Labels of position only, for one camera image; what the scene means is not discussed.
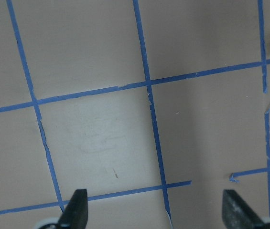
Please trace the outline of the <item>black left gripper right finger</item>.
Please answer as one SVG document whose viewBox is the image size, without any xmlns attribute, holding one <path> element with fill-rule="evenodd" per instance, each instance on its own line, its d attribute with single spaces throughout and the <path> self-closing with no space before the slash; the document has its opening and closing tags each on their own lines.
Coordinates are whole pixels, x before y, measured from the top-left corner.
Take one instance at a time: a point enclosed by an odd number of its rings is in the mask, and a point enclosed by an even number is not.
<svg viewBox="0 0 270 229">
<path fill-rule="evenodd" d="M 233 189 L 224 189 L 222 221 L 226 229 L 262 229 L 264 222 Z"/>
</svg>

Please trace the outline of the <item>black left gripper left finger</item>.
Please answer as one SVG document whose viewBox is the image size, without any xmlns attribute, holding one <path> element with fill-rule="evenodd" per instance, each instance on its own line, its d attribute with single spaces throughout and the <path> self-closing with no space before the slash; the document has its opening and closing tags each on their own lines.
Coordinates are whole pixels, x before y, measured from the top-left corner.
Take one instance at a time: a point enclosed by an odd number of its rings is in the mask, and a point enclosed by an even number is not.
<svg viewBox="0 0 270 229">
<path fill-rule="evenodd" d="M 65 211 L 60 216 L 59 229 L 85 229 L 88 222 L 88 197 L 86 189 L 74 191 Z"/>
</svg>

